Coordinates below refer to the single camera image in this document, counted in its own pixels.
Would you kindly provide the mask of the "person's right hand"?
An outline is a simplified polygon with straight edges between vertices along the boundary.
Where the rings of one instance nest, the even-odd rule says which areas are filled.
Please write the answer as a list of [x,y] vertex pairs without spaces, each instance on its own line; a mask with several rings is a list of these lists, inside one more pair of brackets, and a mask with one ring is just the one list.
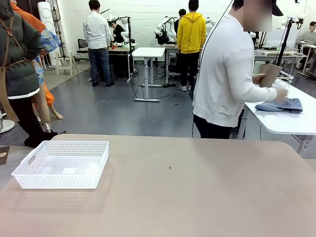
[[276,87],[277,96],[275,98],[276,101],[284,102],[288,96],[288,90],[282,87]]

